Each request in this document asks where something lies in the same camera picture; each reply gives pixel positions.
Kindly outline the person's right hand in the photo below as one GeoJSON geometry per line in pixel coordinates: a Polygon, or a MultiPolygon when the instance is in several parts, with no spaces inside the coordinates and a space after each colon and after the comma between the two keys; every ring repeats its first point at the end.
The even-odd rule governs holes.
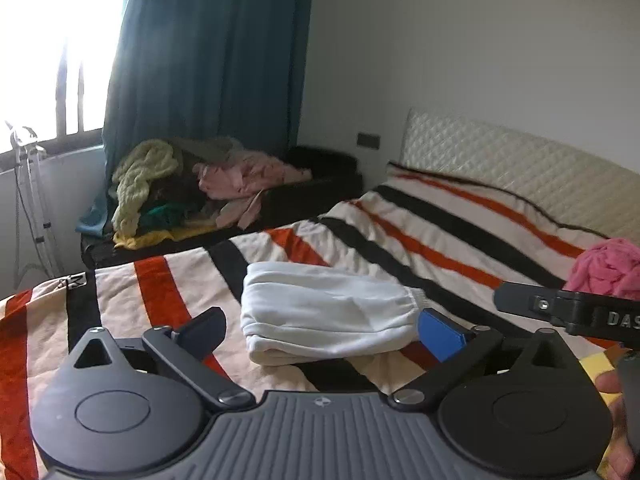
{"type": "Polygon", "coordinates": [[[616,370],[608,370],[596,378],[596,387],[600,393],[620,396],[613,401],[608,409],[613,419],[613,434],[610,450],[606,456],[604,478],[608,480],[628,480],[636,464],[636,454],[632,450],[627,434],[627,413],[622,383],[616,370]]]}

